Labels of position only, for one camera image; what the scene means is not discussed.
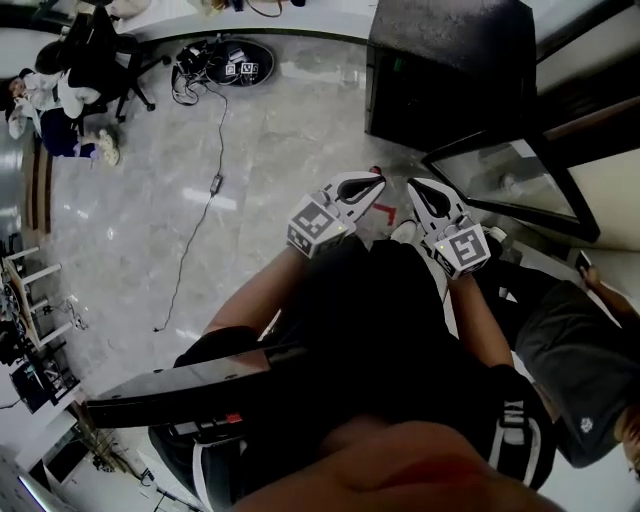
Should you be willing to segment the person's right white shoe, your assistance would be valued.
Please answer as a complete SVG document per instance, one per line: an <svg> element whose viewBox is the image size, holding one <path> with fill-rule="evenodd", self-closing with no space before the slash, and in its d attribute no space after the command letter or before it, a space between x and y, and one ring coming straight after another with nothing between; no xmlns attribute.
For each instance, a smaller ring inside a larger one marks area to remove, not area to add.
<svg viewBox="0 0 640 512"><path fill-rule="evenodd" d="M416 222L414 220L406 220L392 232L389 239L399 244L412 244L416 237L416 233Z"/></svg>

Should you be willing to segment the white cabinet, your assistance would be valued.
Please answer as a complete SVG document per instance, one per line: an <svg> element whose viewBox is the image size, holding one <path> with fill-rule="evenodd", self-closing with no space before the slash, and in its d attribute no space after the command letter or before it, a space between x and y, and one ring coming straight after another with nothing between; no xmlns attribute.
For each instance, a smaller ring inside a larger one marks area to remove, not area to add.
<svg viewBox="0 0 640 512"><path fill-rule="evenodd" d="M19 444L16 464L50 491L59 487L60 482L48 470L46 462L62 449L64 441L71 439L83 413L82 398L82 394L69 394L57 405L47 402L31 416L26 437Z"/></svg>

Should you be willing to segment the black monitor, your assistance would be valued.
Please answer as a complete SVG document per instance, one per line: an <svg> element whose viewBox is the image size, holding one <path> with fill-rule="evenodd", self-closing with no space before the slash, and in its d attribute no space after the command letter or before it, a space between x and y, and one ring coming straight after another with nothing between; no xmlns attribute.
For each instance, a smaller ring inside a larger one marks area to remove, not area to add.
<svg viewBox="0 0 640 512"><path fill-rule="evenodd" d="M80 383L66 356L54 352L28 355L10 373L10 380L31 414L47 403L57 405Z"/></svg>

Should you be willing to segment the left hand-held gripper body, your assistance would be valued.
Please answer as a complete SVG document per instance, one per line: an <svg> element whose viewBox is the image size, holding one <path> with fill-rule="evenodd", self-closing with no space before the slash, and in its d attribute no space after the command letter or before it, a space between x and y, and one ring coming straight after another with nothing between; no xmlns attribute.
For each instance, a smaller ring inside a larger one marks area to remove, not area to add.
<svg viewBox="0 0 640 512"><path fill-rule="evenodd" d="M356 230L336 200L324 190L305 195L290 215L286 241L308 259L341 244Z"/></svg>

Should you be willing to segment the person's right forearm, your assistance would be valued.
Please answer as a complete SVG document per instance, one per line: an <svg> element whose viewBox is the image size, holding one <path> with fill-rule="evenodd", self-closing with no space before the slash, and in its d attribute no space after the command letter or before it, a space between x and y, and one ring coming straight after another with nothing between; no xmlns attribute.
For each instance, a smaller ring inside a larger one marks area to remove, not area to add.
<svg viewBox="0 0 640 512"><path fill-rule="evenodd" d="M471 274L448 280L458 338L488 367L514 367L512 352L498 322Z"/></svg>

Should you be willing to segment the black office chair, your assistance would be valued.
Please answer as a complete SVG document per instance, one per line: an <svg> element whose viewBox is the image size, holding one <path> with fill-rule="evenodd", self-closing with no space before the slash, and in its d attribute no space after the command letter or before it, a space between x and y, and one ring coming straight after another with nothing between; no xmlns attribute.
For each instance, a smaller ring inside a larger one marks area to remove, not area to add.
<svg viewBox="0 0 640 512"><path fill-rule="evenodd" d="M139 78L158 64L169 65L171 57L161 55L149 60L141 43L132 35L117 33L106 9L96 6L91 14L75 17L62 41L59 63L69 71L71 87L100 93L99 99L84 106L76 117L78 127L83 128L85 117L105 113L114 101L118 103L116 120L124 122L123 108L131 92L149 112L154 111L156 105L142 92Z"/></svg>

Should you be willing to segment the person's black trousers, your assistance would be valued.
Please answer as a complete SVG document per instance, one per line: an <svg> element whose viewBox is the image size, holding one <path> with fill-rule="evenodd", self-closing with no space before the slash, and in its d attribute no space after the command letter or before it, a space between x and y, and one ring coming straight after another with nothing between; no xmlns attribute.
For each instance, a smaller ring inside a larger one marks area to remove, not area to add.
<svg viewBox="0 0 640 512"><path fill-rule="evenodd" d="M450 337L435 279L416 248L356 236L311 260L283 309L286 332L341 349L409 349Z"/></svg>

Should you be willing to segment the person's black shirt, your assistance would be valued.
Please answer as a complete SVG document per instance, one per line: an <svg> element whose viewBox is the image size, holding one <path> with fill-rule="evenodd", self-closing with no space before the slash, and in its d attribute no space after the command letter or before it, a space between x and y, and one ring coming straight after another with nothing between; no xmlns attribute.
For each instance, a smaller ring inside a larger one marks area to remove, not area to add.
<svg viewBox="0 0 640 512"><path fill-rule="evenodd" d="M294 404L275 408L249 436L237 461L230 444L204 449L154 426L148 435L165 465L188 489L203 481L210 499L237 502L354 444L408 422L447 426L496 472L539 494L555 449L550 423L528 381L506 365L488 367L450 336L429 347L370 347L349 353L347 368L318 363L310 385L291 381Z"/></svg>

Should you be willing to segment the white table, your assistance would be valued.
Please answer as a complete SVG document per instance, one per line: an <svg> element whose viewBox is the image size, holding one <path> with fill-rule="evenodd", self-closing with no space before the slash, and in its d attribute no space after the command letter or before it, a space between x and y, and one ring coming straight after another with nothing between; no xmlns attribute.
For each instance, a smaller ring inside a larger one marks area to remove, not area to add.
<svg viewBox="0 0 640 512"><path fill-rule="evenodd" d="M67 319L60 325L55 325L49 331L42 333L37 323L37 316L48 309L54 310L54 305L47 296L35 297L33 292L38 284L51 278L62 269L62 265L54 263L36 270L28 270L27 264L33 263L33 258L40 251L39 246L29 247L19 252L0 258L2 277L8 279L11 291L17 296L17 319L25 328L26 338L37 351L42 351L49 343L61 338L75 327L75 321Z"/></svg>

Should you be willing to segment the black round tray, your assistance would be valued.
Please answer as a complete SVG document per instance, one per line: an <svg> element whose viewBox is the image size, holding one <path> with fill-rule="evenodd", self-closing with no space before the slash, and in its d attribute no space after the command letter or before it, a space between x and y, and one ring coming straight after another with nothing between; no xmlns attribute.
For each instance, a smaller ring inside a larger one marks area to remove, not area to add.
<svg viewBox="0 0 640 512"><path fill-rule="evenodd" d="M243 62L257 63L259 65L258 74L242 75L241 64ZM228 64L236 66L235 75L226 75L225 69ZM268 47L249 39L231 38L219 40L213 46L205 67L205 76L217 85L248 88L267 81L271 77L274 67L275 57Z"/></svg>

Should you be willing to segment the person's left forearm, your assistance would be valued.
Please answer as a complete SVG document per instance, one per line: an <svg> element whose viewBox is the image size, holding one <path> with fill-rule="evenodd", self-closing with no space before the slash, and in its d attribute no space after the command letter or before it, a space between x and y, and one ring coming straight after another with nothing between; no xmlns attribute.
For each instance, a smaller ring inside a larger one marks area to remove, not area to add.
<svg viewBox="0 0 640 512"><path fill-rule="evenodd" d="M287 246L242 285L219 309L203 334L248 327L262 334L304 277L310 259Z"/></svg>

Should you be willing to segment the beige tote bag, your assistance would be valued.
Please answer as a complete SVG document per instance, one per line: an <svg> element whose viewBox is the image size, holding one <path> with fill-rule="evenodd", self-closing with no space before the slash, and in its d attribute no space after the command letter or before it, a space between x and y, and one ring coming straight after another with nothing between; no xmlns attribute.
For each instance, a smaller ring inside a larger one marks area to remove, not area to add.
<svg viewBox="0 0 640 512"><path fill-rule="evenodd" d="M225 9L242 12L246 9L266 18L280 17L284 3L290 0L189 0L205 15L213 15Z"/></svg>

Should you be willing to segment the brown wooden slat panel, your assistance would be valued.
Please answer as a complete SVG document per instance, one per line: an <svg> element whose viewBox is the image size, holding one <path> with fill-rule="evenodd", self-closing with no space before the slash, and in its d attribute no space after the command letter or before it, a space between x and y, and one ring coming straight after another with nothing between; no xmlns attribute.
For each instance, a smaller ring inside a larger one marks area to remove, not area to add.
<svg viewBox="0 0 640 512"><path fill-rule="evenodd" d="M39 142L23 163L24 213L26 225L43 235L51 233L51 188L53 157Z"/></svg>

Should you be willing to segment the black glossy box device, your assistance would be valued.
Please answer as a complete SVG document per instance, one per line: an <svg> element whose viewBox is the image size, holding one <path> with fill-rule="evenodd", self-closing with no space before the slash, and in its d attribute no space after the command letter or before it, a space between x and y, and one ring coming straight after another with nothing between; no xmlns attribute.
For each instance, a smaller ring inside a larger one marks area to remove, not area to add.
<svg viewBox="0 0 640 512"><path fill-rule="evenodd" d="M242 435L293 389L307 355L300 346L273 346L139 375L90 399L88 414L98 428Z"/></svg>

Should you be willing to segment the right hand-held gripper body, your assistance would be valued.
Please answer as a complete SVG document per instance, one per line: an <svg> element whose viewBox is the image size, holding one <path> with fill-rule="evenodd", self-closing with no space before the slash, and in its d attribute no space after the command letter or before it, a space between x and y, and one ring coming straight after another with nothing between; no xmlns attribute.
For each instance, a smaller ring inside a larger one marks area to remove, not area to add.
<svg viewBox="0 0 640 512"><path fill-rule="evenodd" d="M435 230L424 235L424 247L449 279L471 274L490 259L490 249L484 231L468 212L454 220L432 223Z"/></svg>

